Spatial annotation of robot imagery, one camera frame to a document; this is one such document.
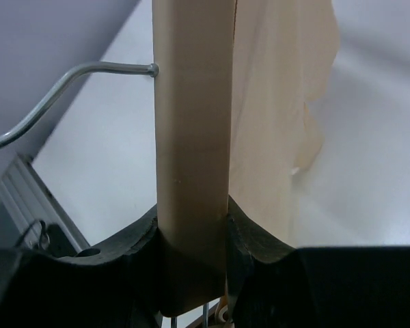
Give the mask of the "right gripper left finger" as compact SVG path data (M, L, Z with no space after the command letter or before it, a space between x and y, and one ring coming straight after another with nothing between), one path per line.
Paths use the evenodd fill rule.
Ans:
M0 327L160 327L156 209L75 257L0 249Z

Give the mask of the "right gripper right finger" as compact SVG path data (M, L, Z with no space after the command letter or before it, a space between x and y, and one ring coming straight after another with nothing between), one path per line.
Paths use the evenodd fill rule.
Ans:
M228 204L236 327L410 327L410 247L295 249Z

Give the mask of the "beige underwear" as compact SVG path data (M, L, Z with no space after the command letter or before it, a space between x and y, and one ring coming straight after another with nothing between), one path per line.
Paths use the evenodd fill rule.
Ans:
M330 1L236 4L229 193L285 243L297 214L293 173L324 140L308 103L325 93L339 47Z

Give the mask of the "wooden clip hanger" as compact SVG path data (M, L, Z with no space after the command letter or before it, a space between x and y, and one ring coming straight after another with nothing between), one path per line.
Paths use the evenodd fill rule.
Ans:
M130 106L155 120L159 309L177 315L224 286L232 105L233 1L141 1L133 12L152 63L95 61L69 70L15 127L24 135L78 77L137 75Z

